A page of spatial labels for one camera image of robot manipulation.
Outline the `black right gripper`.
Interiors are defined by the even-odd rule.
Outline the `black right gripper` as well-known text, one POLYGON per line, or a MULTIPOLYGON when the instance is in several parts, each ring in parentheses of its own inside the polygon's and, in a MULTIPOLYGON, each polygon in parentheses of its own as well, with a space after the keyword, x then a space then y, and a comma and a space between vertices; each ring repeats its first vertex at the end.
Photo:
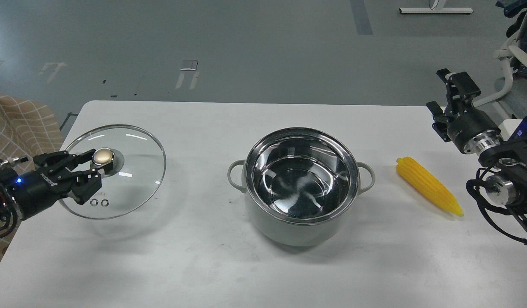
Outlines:
POLYGON ((436 72, 447 88, 447 107, 436 101, 426 103, 433 116, 432 127, 444 142, 453 142, 463 154, 480 155, 501 143, 500 129, 484 112, 473 105, 481 89, 467 72, 452 73, 447 68, 436 72))

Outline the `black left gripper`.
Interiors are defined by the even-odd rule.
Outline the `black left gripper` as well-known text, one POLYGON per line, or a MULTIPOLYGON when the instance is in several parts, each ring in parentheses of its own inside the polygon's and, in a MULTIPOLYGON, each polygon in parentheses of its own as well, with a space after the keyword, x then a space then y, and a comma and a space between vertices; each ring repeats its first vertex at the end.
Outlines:
POLYGON ((50 208, 69 192, 77 204, 87 203, 101 188, 101 173, 95 168, 72 173, 68 168, 89 162, 95 152, 95 149, 81 154, 58 151, 34 156, 34 164, 44 167, 20 175, 9 188, 21 220, 50 208))

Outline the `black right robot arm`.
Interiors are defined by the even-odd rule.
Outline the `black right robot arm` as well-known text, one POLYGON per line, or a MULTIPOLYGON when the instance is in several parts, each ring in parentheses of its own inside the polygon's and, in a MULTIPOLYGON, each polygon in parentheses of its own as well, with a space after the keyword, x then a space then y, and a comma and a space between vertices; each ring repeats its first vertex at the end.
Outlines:
POLYGON ((447 106, 426 104, 433 129, 462 154, 476 154, 481 168, 466 189, 485 220, 498 232, 527 246, 527 116, 504 139, 500 128, 473 105, 480 88, 466 72, 436 72, 447 88, 447 106))

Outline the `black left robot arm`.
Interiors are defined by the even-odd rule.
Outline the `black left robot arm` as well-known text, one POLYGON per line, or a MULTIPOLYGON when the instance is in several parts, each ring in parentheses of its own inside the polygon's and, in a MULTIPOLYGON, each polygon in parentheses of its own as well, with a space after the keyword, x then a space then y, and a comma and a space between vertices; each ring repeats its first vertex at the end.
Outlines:
POLYGON ((95 149, 81 154, 68 151, 44 153, 32 158, 36 169, 18 174, 14 167, 28 162, 27 155, 0 159, 0 239, 11 234, 22 220, 50 208, 61 199, 86 203, 101 188, 100 170, 110 163, 88 170, 77 166, 92 160, 95 149))

